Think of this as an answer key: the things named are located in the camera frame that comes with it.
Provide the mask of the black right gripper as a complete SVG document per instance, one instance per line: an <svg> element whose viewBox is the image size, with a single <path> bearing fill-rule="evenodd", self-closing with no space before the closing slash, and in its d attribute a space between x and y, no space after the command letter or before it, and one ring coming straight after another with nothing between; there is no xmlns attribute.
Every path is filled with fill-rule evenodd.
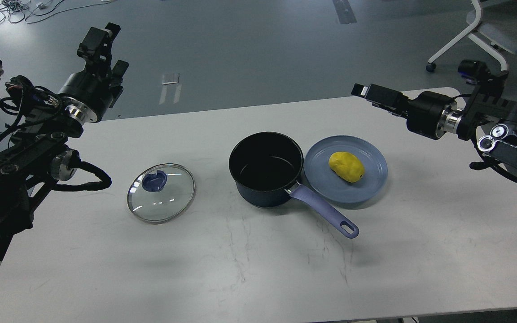
<svg viewBox="0 0 517 323"><path fill-rule="evenodd" d="M402 92L377 84L365 86L354 84L351 95L371 102L372 106L390 114L406 118L409 131L426 138L438 140L446 133L443 130L443 113L451 112L457 106L449 96L425 91L413 100Z"/></svg>

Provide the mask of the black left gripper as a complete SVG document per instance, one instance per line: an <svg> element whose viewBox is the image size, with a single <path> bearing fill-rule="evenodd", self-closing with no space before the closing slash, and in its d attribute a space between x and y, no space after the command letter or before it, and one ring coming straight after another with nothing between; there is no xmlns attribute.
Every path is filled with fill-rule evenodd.
<svg viewBox="0 0 517 323"><path fill-rule="evenodd" d="M79 44L77 55L85 61L84 71L72 74L59 91L70 118L79 123L102 121L123 93L123 76L129 63L118 60L111 66L112 44L120 31L121 26L111 22L104 28L90 27ZM106 76L92 73L106 69Z"/></svg>

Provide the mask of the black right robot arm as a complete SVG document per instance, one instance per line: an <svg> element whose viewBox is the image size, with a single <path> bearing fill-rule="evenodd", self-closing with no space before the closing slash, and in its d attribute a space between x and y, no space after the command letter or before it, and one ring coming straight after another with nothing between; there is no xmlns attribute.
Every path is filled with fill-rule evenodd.
<svg viewBox="0 0 517 323"><path fill-rule="evenodd" d="M486 63L463 60L458 73L474 86L465 94L466 105L457 108L455 98L425 91L410 99L401 92L377 84L355 84L353 96L364 98L377 108L406 120L409 131L438 140L446 133L470 141L481 160L472 162L472 170L490 168L517 183L517 176L504 165L517 170L517 101L501 98L507 71L492 75Z"/></svg>

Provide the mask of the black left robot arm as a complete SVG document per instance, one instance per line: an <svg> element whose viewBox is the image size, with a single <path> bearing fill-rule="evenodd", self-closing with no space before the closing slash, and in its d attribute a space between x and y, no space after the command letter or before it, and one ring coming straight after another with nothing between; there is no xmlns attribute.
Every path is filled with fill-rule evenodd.
<svg viewBox="0 0 517 323"><path fill-rule="evenodd" d="M0 133L0 240L33 227L34 212L52 191L96 192L111 186L108 174L82 161L66 145L85 123L100 122L123 93L129 64L112 63L117 24L92 27L77 49L85 66L58 93L19 75L6 82L0 107L14 104L16 119Z"/></svg>

